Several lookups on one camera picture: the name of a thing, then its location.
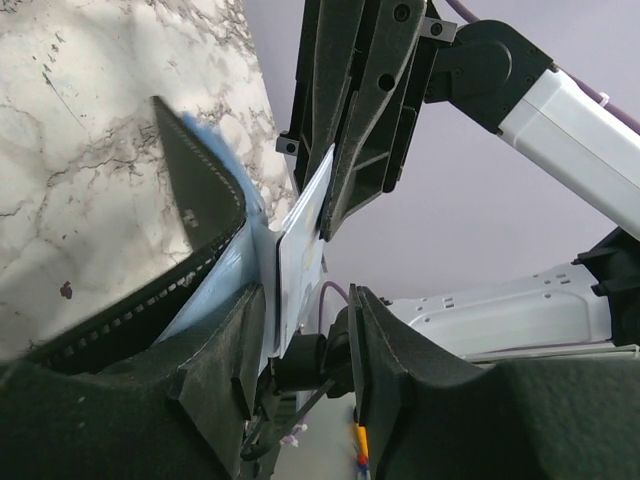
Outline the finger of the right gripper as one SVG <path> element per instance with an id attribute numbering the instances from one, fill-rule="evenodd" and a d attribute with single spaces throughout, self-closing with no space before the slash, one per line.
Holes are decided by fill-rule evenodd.
<path id="1" fill-rule="evenodd" d="M 335 173 L 325 198 L 323 239 L 331 240 L 348 210 L 348 184 L 357 155 L 388 105 L 416 44 L 423 22 L 423 1 L 383 1 L 369 43 L 360 85 L 351 97 L 334 156 Z"/>
<path id="2" fill-rule="evenodd" d="M 335 140 L 349 89 L 363 1 L 307 1 L 292 119 L 299 148 L 294 170 L 304 188 Z"/>

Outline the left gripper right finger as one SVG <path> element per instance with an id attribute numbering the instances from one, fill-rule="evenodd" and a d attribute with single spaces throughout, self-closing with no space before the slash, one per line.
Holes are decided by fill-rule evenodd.
<path id="1" fill-rule="evenodd" d="M 639 364 L 470 364 L 352 286 L 358 420 L 375 479 L 635 479 Z"/>

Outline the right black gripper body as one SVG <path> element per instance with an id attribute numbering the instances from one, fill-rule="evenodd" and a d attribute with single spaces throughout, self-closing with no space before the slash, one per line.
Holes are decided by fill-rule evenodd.
<path id="1" fill-rule="evenodd" d="M 336 148 L 344 129 L 349 100 L 357 93 L 361 82 L 377 12 L 383 1 L 363 2 L 365 6 L 349 70 L 349 89 L 337 134 L 331 144 Z M 440 19 L 432 2 L 423 2 L 426 3 L 426 9 L 419 37 L 388 105 L 357 155 L 353 176 L 348 184 L 349 195 L 379 195 L 390 192 L 401 176 L 417 117 L 428 91 L 427 84 L 436 50 L 438 46 L 451 41 L 456 30 L 454 24 Z M 280 134 L 276 143 L 279 152 L 291 155 L 295 160 L 299 141 L 293 128 L 299 124 L 299 121 L 292 119 L 291 113 L 290 126 Z"/>

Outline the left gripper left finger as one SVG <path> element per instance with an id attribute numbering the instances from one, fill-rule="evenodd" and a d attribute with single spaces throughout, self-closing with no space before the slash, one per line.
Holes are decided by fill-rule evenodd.
<path id="1" fill-rule="evenodd" d="M 97 374 L 1 369 L 5 479 L 234 479 L 265 298 L 250 284 L 206 321 Z"/>

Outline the black leather card holder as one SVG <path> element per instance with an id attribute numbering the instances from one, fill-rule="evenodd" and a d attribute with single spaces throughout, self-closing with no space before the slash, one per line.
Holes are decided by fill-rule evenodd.
<path id="1" fill-rule="evenodd" d="M 26 354 L 31 363 L 68 375 L 95 373 L 147 350 L 239 243 L 250 208 L 262 203 L 244 166 L 214 129 L 178 115 L 160 96 L 152 105 L 192 252 L 159 278 Z"/>

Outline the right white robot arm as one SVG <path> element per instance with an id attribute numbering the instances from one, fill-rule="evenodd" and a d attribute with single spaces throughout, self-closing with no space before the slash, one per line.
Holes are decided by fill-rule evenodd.
<path id="1" fill-rule="evenodd" d="M 343 221 L 401 176 L 423 104 L 446 102 L 605 215 L 572 262 L 494 288 L 399 300 L 392 312 L 469 360 L 599 353 L 639 341 L 639 130 L 511 26 L 443 20 L 430 1 L 305 4 L 280 152 L 307 186 L 333 158 L 315 226 Z"/>

